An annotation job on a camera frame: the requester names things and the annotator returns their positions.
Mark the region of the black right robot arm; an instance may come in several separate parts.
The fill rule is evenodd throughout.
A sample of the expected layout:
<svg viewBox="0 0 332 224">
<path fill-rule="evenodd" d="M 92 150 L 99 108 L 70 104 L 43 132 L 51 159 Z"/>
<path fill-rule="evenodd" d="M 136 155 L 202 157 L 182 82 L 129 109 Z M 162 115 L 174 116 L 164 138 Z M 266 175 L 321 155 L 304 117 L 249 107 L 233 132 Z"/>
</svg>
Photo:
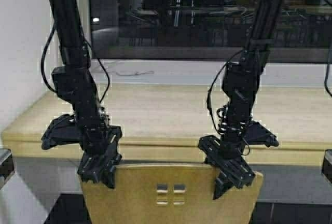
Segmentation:
<svg viewBox="0 0 332 224">
<path fill-rule="evenodd" d="M 238 51 L 238 62 L 228 60 L 220 69 L 224 73 L 222 90 L 229 101 L 217 110 L 214 124 L 220 135 L 203 136 L 198 148 L 205 153 L 205 163 L 219 169 L 213 199 L 217 200 L 232 187 L 250 186 L 255 173 L 244 160 L 246 149 L 253 145 L 277 147 L 277 137 L 253 119 L 253 106 L 267 64 L 273 34 L 283 0 L 258 0 L 247 41 Z"/>
</svg>

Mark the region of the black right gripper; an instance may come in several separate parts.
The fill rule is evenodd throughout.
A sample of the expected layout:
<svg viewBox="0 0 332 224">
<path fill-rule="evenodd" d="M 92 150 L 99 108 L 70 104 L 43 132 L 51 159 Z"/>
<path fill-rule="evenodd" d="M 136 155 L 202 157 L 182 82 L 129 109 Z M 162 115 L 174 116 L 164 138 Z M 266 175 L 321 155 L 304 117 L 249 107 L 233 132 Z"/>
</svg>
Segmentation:
<svg viewBox="0 0 332 224">
<path fill-rule="evenodd" d="M 215 179 L 213 200 L 219 199 L 233 186 L 237 189 L 249 187 L 255 179 L 253 170 L 243 158 L 244 133 L 232 130 L 220 138 L 214 135 L 199 138 L 198 148 L 206 155 L 205 163 L 220 170 Z"/>
</svg>

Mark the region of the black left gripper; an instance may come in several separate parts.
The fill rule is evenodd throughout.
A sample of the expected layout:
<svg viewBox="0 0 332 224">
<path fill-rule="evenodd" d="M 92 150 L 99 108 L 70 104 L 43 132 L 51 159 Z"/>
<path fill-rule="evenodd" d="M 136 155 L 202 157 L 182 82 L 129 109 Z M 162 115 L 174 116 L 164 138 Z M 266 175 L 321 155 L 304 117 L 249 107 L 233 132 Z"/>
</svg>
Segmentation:
<svg viewBox="0 0 332 224">
<path fill-rule="evenodd" d="M 107 130 L 106 147 L 98 153 L 84 152 L 77 171 L 83 182 L 103 183 L 108 188 L 115 189 L 115 173 L 122 159 L 118 151 L 121 138 L 121 127 L 111 125 Z"/>
</svg>

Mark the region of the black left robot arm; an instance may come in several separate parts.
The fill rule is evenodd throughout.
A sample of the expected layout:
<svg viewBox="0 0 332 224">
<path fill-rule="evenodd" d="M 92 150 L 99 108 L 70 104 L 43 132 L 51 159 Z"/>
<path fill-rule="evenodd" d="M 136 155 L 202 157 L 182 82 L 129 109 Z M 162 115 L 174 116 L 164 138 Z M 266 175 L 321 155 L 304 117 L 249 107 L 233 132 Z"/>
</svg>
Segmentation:
<svg viewBox="0 0 332 224">
<path fill-rule="evenodd" d="M 41 137 L 41 147 L 79 144 L 84 154 L 77 173 L 84 182 L 116 186 L 116 167 L 121 161 L 119 126 L 111 125 L 90 73 L 89 48 L 84 37 L 77 0 L 49 0 L 53 32 L 59 39 L 63 64 L 52 71 L 53 92 L 71 104 L 73 113 L 51 121 Z"/>
</svg>

